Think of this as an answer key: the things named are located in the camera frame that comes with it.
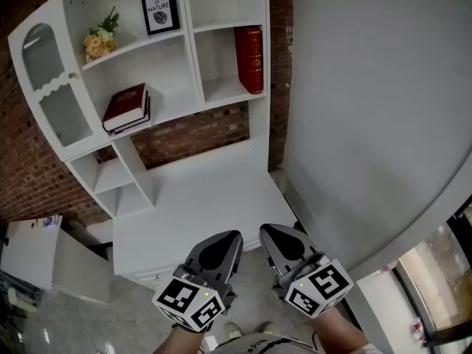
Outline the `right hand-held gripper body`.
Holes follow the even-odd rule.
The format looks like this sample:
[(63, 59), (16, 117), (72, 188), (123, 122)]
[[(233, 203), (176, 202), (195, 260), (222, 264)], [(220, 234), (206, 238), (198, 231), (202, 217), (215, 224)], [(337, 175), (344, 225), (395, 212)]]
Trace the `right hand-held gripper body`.
[(318, 251), (278, 278), (274, 290), (284, 302), (313, 319), (342, 301), (352, 287), (341, 263)]

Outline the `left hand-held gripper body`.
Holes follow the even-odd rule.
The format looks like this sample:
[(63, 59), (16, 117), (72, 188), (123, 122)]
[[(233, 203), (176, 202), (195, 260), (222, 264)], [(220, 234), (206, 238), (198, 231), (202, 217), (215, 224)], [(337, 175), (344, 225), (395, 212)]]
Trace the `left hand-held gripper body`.
[(185, 330), (205, 333), (217, 316), (226, 314), (236, 293), (229, 283), (210, 280), (179, 265), (158, 286), (152, 303)]

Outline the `thick dark red book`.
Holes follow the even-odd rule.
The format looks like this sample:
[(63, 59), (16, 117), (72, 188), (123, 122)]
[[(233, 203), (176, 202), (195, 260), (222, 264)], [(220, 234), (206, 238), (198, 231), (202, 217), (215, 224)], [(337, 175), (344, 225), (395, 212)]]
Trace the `thick dark red book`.
[(112, 98), (103, 117), (103, 128), (108, 133), (123, 125), (145, 117), (148, 88), (141, 83), (120, 92)]

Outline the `white shelf unit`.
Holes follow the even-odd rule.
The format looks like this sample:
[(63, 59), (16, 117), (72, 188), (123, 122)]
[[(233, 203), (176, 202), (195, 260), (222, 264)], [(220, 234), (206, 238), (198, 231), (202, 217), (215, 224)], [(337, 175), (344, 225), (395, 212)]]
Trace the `white shelf unit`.
[[(110, 136), (108, 143), (64, 161), (83, 188), (112, 218), (119, 188), (141, 183), (149, 171), (132, 136), (181, 117), (247, 101), (256, 150), (267, 162), (270, 91), (250, 94), (237, 72), (235, 27), (262, 31), (263, 76), (270, 76), (269, 0), (176, 0), (180, 28), (148, 35), (142, 0), (64, 0), (82, 78), (102, 120), (111, 98), (145, 83), (150, 120)], [(83, 39), (112, 8), (119, 13), (117, 48), (86, 63)]]

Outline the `bright red hardcover book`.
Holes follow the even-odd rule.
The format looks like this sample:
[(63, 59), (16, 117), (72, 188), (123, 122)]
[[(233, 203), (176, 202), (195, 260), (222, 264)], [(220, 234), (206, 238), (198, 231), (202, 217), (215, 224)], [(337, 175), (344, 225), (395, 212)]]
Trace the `bright red hardcover book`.
[(240, 83), (250, 94), (263, 92), (262, 31), (258, 27), (235, 27), (237, 72)]

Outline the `person's left forearm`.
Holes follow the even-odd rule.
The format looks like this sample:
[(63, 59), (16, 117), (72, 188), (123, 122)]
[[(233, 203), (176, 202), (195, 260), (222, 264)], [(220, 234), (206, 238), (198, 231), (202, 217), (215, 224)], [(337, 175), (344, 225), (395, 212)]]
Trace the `person's left forearm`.
[(191, 333), (176, 326), (153, 354), (199, 354), (203, 340), (204, 333)]

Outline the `person's right forearm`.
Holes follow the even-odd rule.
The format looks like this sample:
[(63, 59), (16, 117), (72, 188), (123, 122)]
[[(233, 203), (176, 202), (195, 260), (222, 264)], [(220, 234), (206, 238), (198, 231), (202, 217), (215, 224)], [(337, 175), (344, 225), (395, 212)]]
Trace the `person's right forearm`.
[(313, 319), (312, 326), (326, 354), (350, 354), (369, 344), (366, 336), (335, 307)]

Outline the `white desk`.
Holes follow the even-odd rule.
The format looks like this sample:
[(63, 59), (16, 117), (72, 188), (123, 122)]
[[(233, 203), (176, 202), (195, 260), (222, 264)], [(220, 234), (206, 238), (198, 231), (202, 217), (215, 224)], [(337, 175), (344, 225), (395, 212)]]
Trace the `white desk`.
[(197, 243), (238, 230), (252, 250), (264, 223), (293, 226), (296, 217), (253, 141), (157, 167), (118, 190), (114, 273), (156, 289)]

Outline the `person's white shirt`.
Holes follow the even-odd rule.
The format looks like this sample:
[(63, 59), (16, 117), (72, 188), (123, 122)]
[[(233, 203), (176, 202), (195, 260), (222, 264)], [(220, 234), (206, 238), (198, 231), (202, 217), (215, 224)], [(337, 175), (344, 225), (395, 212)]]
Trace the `person's white shirt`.
[(230, 340), (210, 354), (325, 354), (296, 339), (269, 333), (252, 333)]

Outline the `black framed window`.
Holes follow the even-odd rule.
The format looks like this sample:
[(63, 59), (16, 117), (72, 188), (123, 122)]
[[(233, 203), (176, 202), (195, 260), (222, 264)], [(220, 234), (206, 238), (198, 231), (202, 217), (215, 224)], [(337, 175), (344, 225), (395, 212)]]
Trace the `black framed window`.
[(421, 346), (430, 354), (472, 354), (472, 195), (393, 273), (414, 311)]

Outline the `white box with label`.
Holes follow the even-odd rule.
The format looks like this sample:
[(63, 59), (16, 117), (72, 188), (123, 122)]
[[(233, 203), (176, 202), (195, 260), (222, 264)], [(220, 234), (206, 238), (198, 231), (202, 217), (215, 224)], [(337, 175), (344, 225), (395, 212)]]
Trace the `white box with label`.
[(43, 220), (8, 223), (0, 270), (45, 291), (109, 303), (111, 264), (61, 226), (42, 229)]

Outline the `white ribbed-glass cabinet door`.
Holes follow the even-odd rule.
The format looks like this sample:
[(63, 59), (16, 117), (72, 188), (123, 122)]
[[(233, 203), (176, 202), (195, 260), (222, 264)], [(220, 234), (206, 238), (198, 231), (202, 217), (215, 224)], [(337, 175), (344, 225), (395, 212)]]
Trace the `white ribbed-glass cabinet door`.
[[(108, 143), (77, 59), (64, 0), (48, 0), (8, 43), (27, 104), (49, 145), (66, 161)], [(69, 73), (78, 78), (70, 79)]]

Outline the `yellow artificial flower bouquet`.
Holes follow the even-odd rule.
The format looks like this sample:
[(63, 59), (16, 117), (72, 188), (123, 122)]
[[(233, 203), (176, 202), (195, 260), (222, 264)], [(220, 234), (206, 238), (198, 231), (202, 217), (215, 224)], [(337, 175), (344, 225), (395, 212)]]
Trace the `yellow artificial flower bouquet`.
[(110, 55), (117, 45), (114, 40), (115, 30), (119, 26), (119, 13), (113, 7), (108, 16), (97, 27), (89, 29), (89, 34), (83, 39), (86, 63)]

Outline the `black framed leaf picture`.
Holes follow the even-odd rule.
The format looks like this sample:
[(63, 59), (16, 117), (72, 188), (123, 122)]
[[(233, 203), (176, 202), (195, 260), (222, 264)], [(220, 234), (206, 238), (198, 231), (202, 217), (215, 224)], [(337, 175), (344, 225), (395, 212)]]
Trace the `black framed leaf picture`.
[(142, 0), (148, 35), (180, 28), (176, 0)]

